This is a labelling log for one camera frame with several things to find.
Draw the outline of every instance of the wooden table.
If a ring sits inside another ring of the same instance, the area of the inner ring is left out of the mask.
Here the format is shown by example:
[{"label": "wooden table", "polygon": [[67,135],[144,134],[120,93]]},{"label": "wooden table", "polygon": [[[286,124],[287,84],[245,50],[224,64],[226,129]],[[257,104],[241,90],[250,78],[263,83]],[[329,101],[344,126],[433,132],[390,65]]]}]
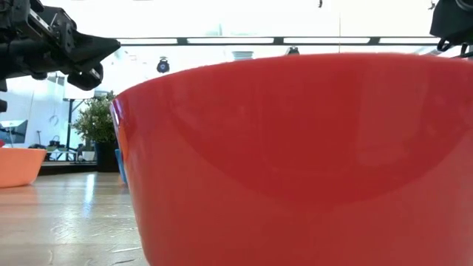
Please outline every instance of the wooden table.
[{"label": "wooden table", "polygon": [[0,265],[148,265],[119,174],[39,177],[0,189]]}]

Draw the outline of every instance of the potted plant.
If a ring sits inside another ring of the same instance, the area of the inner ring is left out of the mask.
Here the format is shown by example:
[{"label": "potted plant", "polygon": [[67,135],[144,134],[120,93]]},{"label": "potted plant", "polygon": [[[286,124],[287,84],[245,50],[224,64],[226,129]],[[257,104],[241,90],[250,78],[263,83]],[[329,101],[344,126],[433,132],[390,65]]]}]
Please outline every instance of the potted plant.
[{"label": "potted plant", "polygon": [[79,118],[72,125],[83,140],[95,143],[97,171],[101,172],[118,172],[115,158],[118,144],[110,114],[110,104],[114,97],[113,92],[109,92],[86,100],[88,108],[79,111]]}]

